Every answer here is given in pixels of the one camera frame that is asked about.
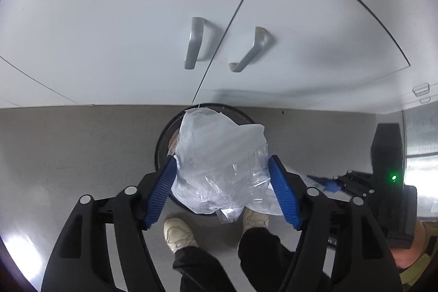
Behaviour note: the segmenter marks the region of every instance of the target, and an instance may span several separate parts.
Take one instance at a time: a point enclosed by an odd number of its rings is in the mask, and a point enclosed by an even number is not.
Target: silver screw
[[[307,194],[312,196],[312,197],[316,197],[319,195],[319,191],[314,187],[310,187],[307,189]]]
[[[135,186],[129,186],[125,188],[125,194],[128,196],[132,196],[133,194],[137,193],[137,187]]]
[[[80,203],[81,204],[87,204],[87,203],[90,203],[90,201],[91,201],[91,196],[89,196],[89,195],[85,195],[85,196],[82,196],[81,198],[80,198]]]
[[[353,198],[353,203],[356,206],[361,206],[364,203],[364,200],[362,198],[360,198],[360,197],[354,197]]]

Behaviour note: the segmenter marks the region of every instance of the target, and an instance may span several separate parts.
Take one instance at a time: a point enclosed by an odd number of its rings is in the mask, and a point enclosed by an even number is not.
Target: white sneaker
[[[187,246],[199,246],[194,239],[192,230],[179,218],[170,218],[164,221],[164,239],[173,253]]]
[[[249,208],[245,208],[243,218],[244,233],[250,228],[268,228],[268,223],[268,214],[258,213]]]

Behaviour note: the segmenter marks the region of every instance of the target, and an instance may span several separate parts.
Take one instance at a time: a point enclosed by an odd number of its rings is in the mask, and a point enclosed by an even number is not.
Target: black pants
[[[257,292],[277,292],[294,253],[265,228],[252,228],[242,236],[237,254],[240,267]],[[183,275],[181,292],[236,292],[219,261],[202,248],[178,250],[174,269]],[[327,290],[329,283],[322,274],[318,290]]]

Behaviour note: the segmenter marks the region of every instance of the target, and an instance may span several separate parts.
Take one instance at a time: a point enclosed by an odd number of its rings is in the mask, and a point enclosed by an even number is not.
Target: corrugated panel
[[[438,102],[408,109],[404,118],[407,155],[437,153]]]
[[[417,187],[417,216],[438,218],[438,155],[408,158],[405,184]]]

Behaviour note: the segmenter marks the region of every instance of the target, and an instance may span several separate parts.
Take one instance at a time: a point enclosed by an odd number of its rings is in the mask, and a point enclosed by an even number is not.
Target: crumpled plastic
[[[175,146],[173,195],[194,213],[238,219],[244,207],[282,215],[270,185],[268,146],[260,124],[237,125],[209,108],[186,111]]]

